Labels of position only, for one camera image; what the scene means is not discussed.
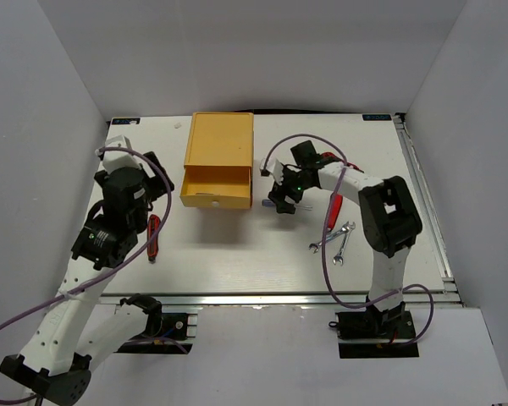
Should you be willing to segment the yellow top drawer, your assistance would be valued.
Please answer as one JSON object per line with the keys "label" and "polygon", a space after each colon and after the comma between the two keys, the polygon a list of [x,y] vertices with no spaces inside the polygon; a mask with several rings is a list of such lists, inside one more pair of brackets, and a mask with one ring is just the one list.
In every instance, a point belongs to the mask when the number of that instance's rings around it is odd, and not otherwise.
{"label": "yellow top drawer", "polygon": [[[251,208],[251,167],[188,166],[180,191],[185,207],[248,210]],[[194,195],[196,192],[220,196]]]}

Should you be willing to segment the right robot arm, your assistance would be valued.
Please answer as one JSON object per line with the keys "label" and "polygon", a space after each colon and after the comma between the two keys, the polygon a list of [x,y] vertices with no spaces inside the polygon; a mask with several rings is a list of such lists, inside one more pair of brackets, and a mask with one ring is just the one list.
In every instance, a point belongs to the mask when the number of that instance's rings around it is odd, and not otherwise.
{"label": "right robot arm", "polygon": [[273,178],[268,199],[278,214],[293,214],[306,190],[335,192],[358,205],[366,241],[373,250],[372,283],[365,325],[375,337],[393,331],[404,313],[407,256],[422,232],[422,221],[406,181],[381,179],[355,169],[343,157],[316,152],[310,140],[291,149],[295,163],[265,158],[260,174]]}

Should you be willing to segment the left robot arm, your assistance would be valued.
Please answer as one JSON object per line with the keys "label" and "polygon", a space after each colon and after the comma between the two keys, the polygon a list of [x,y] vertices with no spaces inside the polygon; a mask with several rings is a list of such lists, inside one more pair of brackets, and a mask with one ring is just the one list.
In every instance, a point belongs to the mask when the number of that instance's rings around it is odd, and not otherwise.
{"label": "left robot arm", "polygon": [[162,305],[152,296],[121,299],[119,310],[88,339],[81,333],[102,291],[142,250],[154,202],[171,195],[174,184],[156,155],[124,146],[97,153],[103,169],[94,176],[102,198],[87,212],[71,249],[71,262],[46,314],[18,354],[6,356],[0,372],[56,405],[74,405],[88,388],[92,372],[133,337],[156,337],[162,330]]}

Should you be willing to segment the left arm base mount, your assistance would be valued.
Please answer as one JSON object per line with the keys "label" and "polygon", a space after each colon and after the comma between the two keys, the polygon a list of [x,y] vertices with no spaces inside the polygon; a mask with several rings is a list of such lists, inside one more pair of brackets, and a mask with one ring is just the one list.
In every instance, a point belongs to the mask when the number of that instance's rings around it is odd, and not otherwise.
{"label": "left arm base mount", "polygon": [[118,354],[180,354],[187,355],[193,344],[193,314],[164,312],[161,302],[152,296],[135,294],[123,298],[119,307],[133,305],[147,317],[145,329],[124,343]]}

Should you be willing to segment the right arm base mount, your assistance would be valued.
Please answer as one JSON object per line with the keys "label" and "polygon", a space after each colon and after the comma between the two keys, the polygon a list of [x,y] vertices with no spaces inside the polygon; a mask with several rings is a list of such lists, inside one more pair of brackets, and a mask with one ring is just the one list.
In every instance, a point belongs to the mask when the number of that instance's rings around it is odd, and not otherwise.
{"label": "right arm base mount", "polygon": [[418,358],[417,343],[406,343],[416,337],[411,312],[391,321],[381,332],[362,312],[340,312],[328,323],[338,339],[341,359],[406,359]]}

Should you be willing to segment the large blue handle screwdriver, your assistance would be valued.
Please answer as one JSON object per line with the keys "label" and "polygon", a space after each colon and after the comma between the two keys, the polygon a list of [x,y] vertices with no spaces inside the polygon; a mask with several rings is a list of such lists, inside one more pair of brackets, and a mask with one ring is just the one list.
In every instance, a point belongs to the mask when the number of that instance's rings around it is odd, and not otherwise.
{"label": "large blue handle screwdriver", "polygon": [[[264,200],[262,200],[262,206],[264,206],[264,207],[275,207],[275,204],[271,200],[269,200],[269,199],[264,199]],[[306,206],[306,205],[302,205],[302,204],[293,204],[293,206],[296,209],[300,209],[300,210],[304,210],[304,211],[311,211],[312,210],[311,206]]]}

